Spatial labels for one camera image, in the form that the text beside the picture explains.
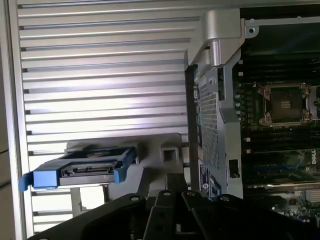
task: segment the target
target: metal frame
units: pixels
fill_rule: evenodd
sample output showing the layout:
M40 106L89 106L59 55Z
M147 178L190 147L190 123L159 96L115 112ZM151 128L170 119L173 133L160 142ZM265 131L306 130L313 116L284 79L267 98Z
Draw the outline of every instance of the metal frame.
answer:
M221 186L221 193L239 198L243 197L241 135L234 112L233 67L240 60L239 48L244 41L245 21L240 18L240 9L215 9L199 21L187 52L188 63L200 65L195 84L203 111L202 161ZM218 96L218 67L223 70L223 100ZM231 174L231 161L237 162L236 175Z
M198 163L198 141L197 141L197 119L194 98L194 72L196 66L189 66L185 71L185 93L188 117L188 139L189 139L189 164L191 189L199 190L199 163Z
M3 84L5 94L6 124L8 131L8 146L10 156L11 187L13 198L13 212L15 225L15 238L25 239L26 217L24 194L19 192L18 179L21 171L21 149L19 123L17 113L15 72L13 69L13 46L11 35L11 21L9 17L8 1L0 1L0 43L3 71Z

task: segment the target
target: screw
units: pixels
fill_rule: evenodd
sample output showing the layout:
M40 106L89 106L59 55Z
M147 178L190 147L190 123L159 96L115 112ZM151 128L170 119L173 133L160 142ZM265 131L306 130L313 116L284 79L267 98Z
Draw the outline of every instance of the screw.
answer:
M138 200L139 200L139 197L133 196L133 197L130 198L130 200L131 200L131 201L138 201Z
M225 202L229 202L230 201L229 197L227 197L227 196L222 196L220 199L222 201L225 201Z
M193 197L196 195L193 191L188 191L186 194L190 197Z

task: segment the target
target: cable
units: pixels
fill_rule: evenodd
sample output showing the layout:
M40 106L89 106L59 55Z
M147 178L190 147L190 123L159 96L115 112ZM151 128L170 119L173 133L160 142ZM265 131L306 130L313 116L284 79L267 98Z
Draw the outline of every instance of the cable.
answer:
M10 184L11 184L10 180L0 183L0 190L4 189L5 187L9 186Z
M7 149L7 150L4 150L4 151L0 151L0 155L1 154L4 154L4 153L6 153L6 152L8 152L9 151L9 149Z

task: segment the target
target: gray plastic part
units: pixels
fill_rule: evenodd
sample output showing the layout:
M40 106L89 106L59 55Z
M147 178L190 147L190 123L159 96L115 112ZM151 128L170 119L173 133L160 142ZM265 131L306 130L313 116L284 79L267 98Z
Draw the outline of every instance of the gray plastic part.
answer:
M84 139L68 141L65 153L84 151L88 148L105 148L105 147L135 147L136 159L135 164L139 164L148 154L144 144L137 141L138 137L110 137L102 139Z
M196 78L201 79L204 76L204 74L206 74L206 72L212 68L210 49L203 50L199 57L197 65L198 68Z
M240 18L239 8L210 10L200 19L188 45L188 64L201 62L202 53L209 46L211 65L224 65L245 37L245 20Z
M179 163L179 149L170 143L164 143L160 147L163 162L175 161Z
M159 191L166 188L167 173L183 173L183 158L180 154L182 138L180 134L127 137L126 139L128 142L142 144L146 154L139 164L129 167L126 181L120 184L107 185L105 192L107 192L109 200L137 192L145 197L156 196ZM164 161L160 154L161 148L164 146L178 150L177 161Z
M114 183L115 177L113 175L74 176L74 177L60 177L59 181L61 186L105 184L105 183Z
M71 193L71 204L72 204L72 216L76 217L80 214L83 214L86 212L86 210L82 206L81 202L81 193L80 188L75 187L70 189Z

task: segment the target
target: screw hole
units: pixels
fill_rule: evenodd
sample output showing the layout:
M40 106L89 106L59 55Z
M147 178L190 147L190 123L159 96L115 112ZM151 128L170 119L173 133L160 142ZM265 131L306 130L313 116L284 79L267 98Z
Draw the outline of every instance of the screw hole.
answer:
M157 226L155 226L155 230L156 230L157 232L161 232L161 231L164 230L164 226L162 226L162 225L157 225Z
M130 198L130 200L131 200L131 201L138 201L138 200L139 200L139 197L133 196L133 197Z
M192 192L192 191L188 191L186 194L187 194L188 196L190 196L190 197L193 197L193 196L196 195L196 194L195 194L194 192Z

